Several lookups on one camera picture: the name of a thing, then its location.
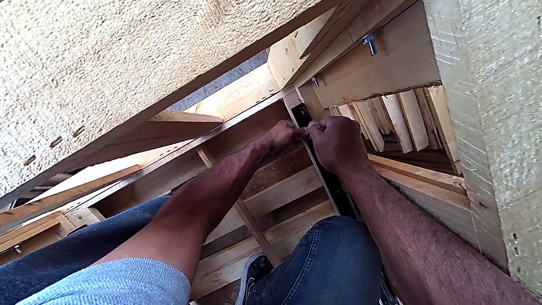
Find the light blue jeans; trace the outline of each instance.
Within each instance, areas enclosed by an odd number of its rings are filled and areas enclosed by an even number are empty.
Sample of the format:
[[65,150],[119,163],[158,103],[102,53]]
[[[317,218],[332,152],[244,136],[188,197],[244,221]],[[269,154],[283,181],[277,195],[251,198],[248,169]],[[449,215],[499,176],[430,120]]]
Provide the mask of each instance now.
[[[90,266],[148,224],[168,198],[133,207],[0,267],[0,304],[15,304]],[[381,269],[366,226],[329,217],[256,284],[247,304],[378,304]]]

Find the jeans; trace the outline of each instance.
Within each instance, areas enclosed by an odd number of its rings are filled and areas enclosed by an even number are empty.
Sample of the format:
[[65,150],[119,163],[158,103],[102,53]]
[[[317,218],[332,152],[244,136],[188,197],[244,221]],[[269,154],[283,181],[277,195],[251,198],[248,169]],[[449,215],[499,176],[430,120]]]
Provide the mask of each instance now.
[[[150,200],[0,267],[0,304],[15,304],[90,266],[147,225],[168,198]],[[364,225],[329,217],[256,284],[247,304],[377,304],[381,268]]]

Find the left hand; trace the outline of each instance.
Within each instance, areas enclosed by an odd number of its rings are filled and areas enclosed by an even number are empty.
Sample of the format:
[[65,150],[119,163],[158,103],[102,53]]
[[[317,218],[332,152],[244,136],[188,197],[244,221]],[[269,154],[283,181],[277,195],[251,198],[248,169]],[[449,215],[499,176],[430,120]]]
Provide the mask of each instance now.
[[269,149],[270,153],[274,153],[306,135],[306,129],[296,128],[294,123],[281,120],[261,137],[260,140]]

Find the knee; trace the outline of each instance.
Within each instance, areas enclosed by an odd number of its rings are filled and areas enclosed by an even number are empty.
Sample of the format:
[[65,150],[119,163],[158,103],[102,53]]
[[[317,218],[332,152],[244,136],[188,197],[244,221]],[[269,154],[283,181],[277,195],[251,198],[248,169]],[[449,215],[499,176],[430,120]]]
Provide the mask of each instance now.
[[338,253],[347,260],[364,258],[380,264],[380,254],[366,225],[346,216],[331,216],[315,224],[319,227],[319,246]]

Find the shoe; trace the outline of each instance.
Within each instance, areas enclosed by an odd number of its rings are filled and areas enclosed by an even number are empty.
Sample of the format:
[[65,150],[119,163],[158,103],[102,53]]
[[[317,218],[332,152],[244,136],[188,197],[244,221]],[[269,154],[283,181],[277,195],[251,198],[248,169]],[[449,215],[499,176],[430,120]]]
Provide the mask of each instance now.
[[256,283],[273,271],[273,265],[263,253],[257,253],[248,258],[241,273],[241,286],[235,305],[245,305],[248,294]]

